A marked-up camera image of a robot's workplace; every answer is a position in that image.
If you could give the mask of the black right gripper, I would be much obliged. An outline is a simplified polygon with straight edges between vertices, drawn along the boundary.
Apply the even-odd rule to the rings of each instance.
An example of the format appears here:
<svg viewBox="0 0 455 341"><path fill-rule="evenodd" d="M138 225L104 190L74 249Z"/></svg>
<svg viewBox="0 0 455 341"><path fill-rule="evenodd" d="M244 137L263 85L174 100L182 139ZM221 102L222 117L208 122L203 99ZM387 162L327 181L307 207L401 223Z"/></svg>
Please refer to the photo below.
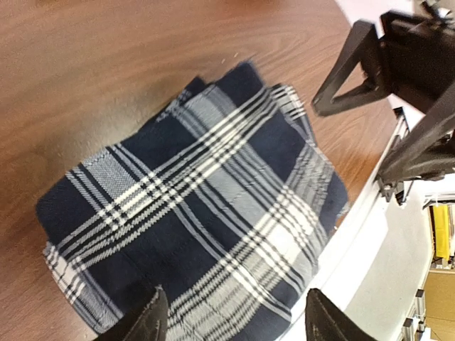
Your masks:
<svg viewBox="0 0 455 341"><path fill-rule="evenodd" d="M393 94L426 115L382 162L384 184L439 180L454 172L454 142L435 143L454 130L454 12L422 6L422 14L390 10L374 23L356 21L333 68L311 101L320 117L355 109ZM366 78L338 95L356 66Z"/></svg>

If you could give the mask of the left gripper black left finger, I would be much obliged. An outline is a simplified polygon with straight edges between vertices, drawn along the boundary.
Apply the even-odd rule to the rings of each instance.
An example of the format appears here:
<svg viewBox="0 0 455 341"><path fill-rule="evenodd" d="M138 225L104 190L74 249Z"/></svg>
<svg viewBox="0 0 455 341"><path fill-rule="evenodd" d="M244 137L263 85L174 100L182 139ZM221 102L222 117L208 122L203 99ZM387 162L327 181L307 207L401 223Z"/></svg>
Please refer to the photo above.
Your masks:
<svg viewBox="0 0 455 341"><path fill-rule="evenodd" d="M168 300L161 286L157 286L150 299L142 306L129 311L108 331L95 340L151 340L166 339L168 326Z"/></svg>

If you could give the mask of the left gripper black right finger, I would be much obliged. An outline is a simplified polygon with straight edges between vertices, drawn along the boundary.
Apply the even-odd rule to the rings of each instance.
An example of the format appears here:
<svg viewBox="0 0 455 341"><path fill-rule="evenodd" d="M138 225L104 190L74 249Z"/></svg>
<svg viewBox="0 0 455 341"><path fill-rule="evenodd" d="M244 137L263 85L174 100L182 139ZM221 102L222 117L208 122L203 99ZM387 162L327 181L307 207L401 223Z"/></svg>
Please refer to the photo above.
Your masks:
<svg viewBox="0 0 455 341"><path fill-rule="evenodd" d="M373 341L318 288L306 297L305 328L306 339L312 341Z"/></svg>

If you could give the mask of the black white plaid shirt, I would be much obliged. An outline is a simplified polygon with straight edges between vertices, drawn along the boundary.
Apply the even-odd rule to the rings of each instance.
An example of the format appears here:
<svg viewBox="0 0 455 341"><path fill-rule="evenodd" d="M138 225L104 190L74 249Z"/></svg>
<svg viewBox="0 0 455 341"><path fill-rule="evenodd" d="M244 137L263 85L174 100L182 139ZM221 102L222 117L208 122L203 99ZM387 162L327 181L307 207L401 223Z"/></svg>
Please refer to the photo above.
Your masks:
<svg viewBox="0 0 455 341"><path fill-rule="evenodd" d="M97 334L168 299L168 340L276 340L348 204L292 86L195 78L37 203L55 282Z"/></svg>

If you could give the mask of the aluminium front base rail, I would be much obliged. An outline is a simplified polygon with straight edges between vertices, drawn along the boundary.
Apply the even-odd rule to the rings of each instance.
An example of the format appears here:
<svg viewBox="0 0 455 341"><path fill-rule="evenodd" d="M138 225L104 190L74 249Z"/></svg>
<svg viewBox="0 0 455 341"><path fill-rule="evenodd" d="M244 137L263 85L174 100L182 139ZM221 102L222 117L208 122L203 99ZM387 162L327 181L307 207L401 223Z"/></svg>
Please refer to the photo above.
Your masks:
<svg viewBox="0 0 455 341"><path fill-rule="evenodd" d="M319 257L309 288L319 289L376 340L401 340L412 321L433 246L424 206L454 199L454 176L405 183L405 202L386 200L372 175Z"/></svg>

